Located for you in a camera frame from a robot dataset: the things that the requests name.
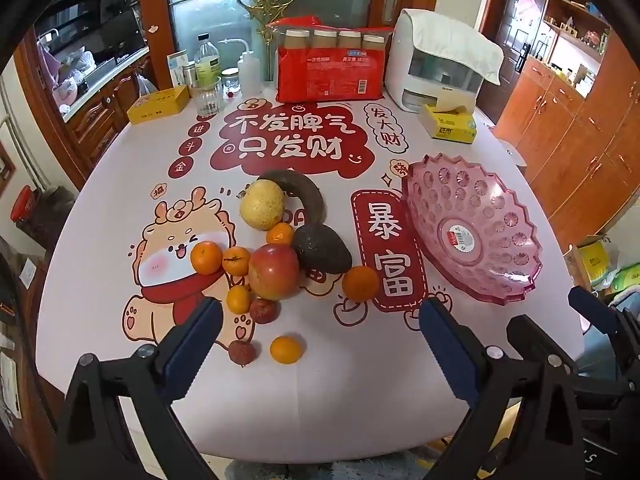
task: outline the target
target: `avocado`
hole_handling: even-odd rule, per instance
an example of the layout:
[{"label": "avocado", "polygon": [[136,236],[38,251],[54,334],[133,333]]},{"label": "avocado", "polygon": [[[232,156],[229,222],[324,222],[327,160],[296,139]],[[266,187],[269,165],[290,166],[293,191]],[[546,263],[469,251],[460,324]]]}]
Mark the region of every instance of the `avocado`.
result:
[{"label": "avocado", "polygon": [[258,177],[258,180],[260,179],[271,180],[284,192],[297,196],[305,209],[306,222],[324,221],[322,193],[308,176],[293,170],[271,170],[261,174]]},{"label": "avocado", "polygon": [[338,233],[315,222],[296,229],[291,246],[305,270],[341,274],[351,269],[351,253]]}]

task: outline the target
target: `fruit bowl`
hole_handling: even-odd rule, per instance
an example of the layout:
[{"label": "fruit bowl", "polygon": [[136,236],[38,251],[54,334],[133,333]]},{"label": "fruit bowl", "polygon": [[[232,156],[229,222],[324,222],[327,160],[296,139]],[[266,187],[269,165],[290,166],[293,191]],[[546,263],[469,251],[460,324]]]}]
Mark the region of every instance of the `fruit bowl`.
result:
[{"label": "fruit bowl", "polygon": [[402,201],[424,256],[479,301],[524,300],[542,268],[536,227],[495,173],[461,156],[425,156],[402,178]]}]

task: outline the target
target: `tissue box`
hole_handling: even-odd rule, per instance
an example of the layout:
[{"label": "tissue box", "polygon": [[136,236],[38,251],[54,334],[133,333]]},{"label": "tissue box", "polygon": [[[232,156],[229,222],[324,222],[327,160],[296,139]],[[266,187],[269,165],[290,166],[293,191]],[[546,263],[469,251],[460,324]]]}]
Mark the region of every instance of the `tissue box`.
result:
[{"label": "tissue box", "polygon": [[453,110],[434,113],[431,107],[423,105],[418,120],[433,139],[453,140],[471,144],[476,138],[476,122],[472,114]]},{"label": "tissue box", "polygon": [[140,97],[127,111],[131,124],[179,114],[189,102],[189,90],[186,86],[169,88]]}]

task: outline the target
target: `white appliance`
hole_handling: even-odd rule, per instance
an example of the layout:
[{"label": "white appliance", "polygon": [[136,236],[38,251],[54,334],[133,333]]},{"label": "white appliance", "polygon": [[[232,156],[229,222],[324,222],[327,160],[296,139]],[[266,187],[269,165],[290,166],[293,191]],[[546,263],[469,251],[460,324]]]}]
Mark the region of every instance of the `white appliance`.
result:
[{"label": "white appliance", "polygon": [[396,23],[385,86],[396,104],[418,112],[465,107],[473,113],[480,85],[499,85],[502,49],[466,23],[422,9],[403,9]]}]

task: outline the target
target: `metal bolt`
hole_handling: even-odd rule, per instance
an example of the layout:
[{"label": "metal bolt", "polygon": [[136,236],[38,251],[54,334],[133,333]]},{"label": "metal bolt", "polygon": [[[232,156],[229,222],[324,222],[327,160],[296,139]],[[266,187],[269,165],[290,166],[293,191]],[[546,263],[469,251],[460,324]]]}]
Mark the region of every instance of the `metal bolt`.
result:
[{"label": "metal bolt", "polygon": [[94,360],[94,357],[95,356],[93,354],[83,354],[78,359],[78,364],[81,366],[87,366],[88,364],[91,364],[91,362]]},{"label": "metal bolt", "polygon": [[502,351],[502,348],[500,348],[498,346],[488,346],[486,348],[486,354],[491,359],[502,359],[502,356],[504,355],[504,352]]},{"label": "metal bolt", "polygon": [[562,359],[559,358],[556,354],[551,354],[549,357],[546,358],[546,360],[554,368],[558,368],[559,366],[562,366]]},{"label": "metal bolt", "polygon": [[138,350],[136,350],[136,354],[138,354],[138,356],[140,357],[149,357],[153,355],[155,351],[156,351],[156,345],[147,343],[145,345],[142,345],[140,348],[138,348]]}]

